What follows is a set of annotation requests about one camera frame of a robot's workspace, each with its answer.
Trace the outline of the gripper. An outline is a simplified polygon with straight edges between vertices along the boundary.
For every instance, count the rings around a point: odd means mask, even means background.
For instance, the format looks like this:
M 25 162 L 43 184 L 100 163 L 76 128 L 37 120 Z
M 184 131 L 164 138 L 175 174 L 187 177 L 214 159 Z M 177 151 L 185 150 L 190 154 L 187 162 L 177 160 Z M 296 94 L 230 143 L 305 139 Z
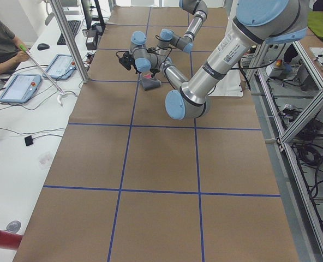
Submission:
M 155 76 L 160 73 L 160 68 L 159 67 L 154 67 L 150 69 L 151 73 L 151 78 L 155 78 Z

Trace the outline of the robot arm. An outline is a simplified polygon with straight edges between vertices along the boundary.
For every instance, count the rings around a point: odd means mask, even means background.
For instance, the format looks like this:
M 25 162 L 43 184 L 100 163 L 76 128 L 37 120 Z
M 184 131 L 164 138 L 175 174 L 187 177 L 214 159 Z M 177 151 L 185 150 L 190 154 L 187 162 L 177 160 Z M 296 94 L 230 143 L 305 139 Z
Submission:
M 135 67 L 138 73 L 162 72 L 168 79 L 173 90 L 166 95 L 165 108 L 176 120 L 206 114 L 210 108 L 209 92 L 251 46 L 297 41 L 307 31 L 308 1 L 238 1 L 231 29 L 192 78 L 187 79 L 166 50 L 175 47 L 190 53 L 208 10 L 204 1 L 180 1 L 179 6 L 194 16 L 182 37 L 164 29 L 155 51 L 150 51 L 145 45 L 145 34 L 135 31 L 127 52 L 128 68 Z
M 155 59 L 154 62 L 150 61 L 151 68 L 149 71 L 152 76 L 161 72 L 166 67 L 166 63 L 171 61 L 171 51 L 192 52 L 195 37 L 207 20 L 208 7 L 204 1 L 179 1 L 179 6 L 193 18 L 188 22 L 188 27 L 182 34 L 178 34 L 170 28 L 163 28 L 155 36 L 157 46 L 148 49 L 151 59 Z

